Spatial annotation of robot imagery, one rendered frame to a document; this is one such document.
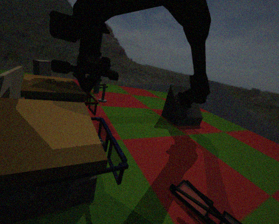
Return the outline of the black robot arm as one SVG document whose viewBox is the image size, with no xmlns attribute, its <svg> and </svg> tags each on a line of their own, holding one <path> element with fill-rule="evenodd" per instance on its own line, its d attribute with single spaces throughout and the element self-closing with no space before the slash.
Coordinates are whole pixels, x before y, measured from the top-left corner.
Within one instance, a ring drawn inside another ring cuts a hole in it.
<svg viewBox="0 0 279 224">
<path fill-rule="evenodd" d="M 148 8 L 164 6 L 183 27 L 191 46 L 194 75 L 190 75 L 191 89 L 181 93 L 181 106 L 192 107 L 192 103 L 203 104 L 210 94 L 206 74 L 205 42 L 209 35 L 211 17 L 206 0 L 77 0 L 73 5 L 73 16 L 52 10 L 50 34 L 53 38 L 101 48 L 103 33 L 110 34 L 106 21 L 113 16 Z M 87 74 L 103 75 L 110 69 L 110 58 L 92 56 L 81 49 L 77 67 Z"/>
</svg>

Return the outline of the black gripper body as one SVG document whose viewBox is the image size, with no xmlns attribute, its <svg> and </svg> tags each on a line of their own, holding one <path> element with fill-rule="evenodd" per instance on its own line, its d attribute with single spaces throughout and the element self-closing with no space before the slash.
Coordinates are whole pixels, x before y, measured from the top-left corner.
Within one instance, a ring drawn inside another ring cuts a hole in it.
<svg viewBox="0 0 279 224">
<path fill-rule="evenodd" d="M 86 50 L 86 54 L 90 54 L 92 56 L 101 56 L 100 49 L 92 46 L 88 46 L 85 44 L 80 44 L 79 52 L 81 49 Z M 85 77 L 85 70 L 83 68 L 79 68 L 77 66 L 70 65 L 70 63 L 66 61 L 60 61 L 53 59 L 51 61 L 51 70 L 55 73 L 62 73 L 62 74 L 68 74 L 70 71 L 73 71 L 76 76 L 79 77 Z M 99 74 L 93 74 L 90 75 L 92 78 L 100 79 L 101 76 L 108 77 L 110 80 L 118 80 L 118 72 L 114 70 L 104 70 L 103 75 Z"/>
</svg>

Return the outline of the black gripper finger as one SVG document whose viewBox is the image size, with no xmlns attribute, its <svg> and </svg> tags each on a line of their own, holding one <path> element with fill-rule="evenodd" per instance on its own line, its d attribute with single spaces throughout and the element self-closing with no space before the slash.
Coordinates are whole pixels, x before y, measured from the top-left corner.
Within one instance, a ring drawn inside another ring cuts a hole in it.
<svg viewBox="0 0 279 224">
<path fill-rule="evenodd" d="M 101 81 L 102 79 L 97 79 L 97 78 L 92 78 L 89 75 L 87 75 L 87 81 L 86 81 L 86 91 L 88 93 L 91 92 L 93 86 L 98 82 Z"/>
<path fill-rule="evenodd" d="M 87 81 L 87 78 L 86 77 L 76 76 L 74 73 L 73 73 L 73 75 L 78 79 L 79 86 L 86 92 L 86 81 Z"/>
</svg>

